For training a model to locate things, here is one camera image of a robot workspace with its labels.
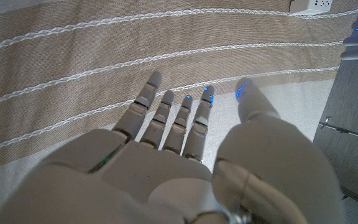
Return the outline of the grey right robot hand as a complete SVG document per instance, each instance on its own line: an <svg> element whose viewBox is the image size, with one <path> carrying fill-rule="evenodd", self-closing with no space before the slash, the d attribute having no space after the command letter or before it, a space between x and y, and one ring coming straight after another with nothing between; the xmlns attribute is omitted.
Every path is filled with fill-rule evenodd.
<svg viewBox="0 0 358 224"><path fill-rule="evenodd" d="M0 223L342 223L333 166L281 119L250 78L236 85L240 122L212 169L203 153L214 88L192 122L184 98L172 126L164 94L140 141L162 82L154 72L117 124L94 129L42 159L0 206Z"/></svg>

